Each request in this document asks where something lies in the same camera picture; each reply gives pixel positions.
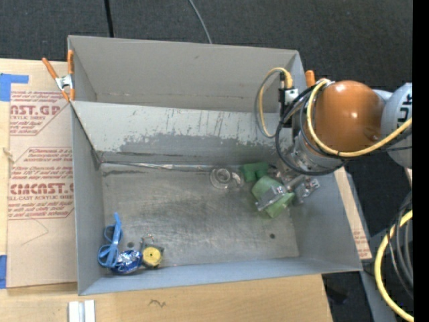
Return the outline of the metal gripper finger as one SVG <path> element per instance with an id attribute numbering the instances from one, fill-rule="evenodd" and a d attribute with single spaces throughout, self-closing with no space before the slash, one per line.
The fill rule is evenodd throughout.
<path id="1" fill-rule="evenodd" d="M 319 189 L 319 181 L 316 178 L 306 178 L 295 189 L 295 204 L 303 204 L 315 190 Z"/>
<path id="2" fill-rule="evenodd" d="M 256 207 L 258 211 L 268 208 L 270 205 L 279 201 L 286 193 L 284 186 L 271 185 L 266 191 L 257 198 Z"/>

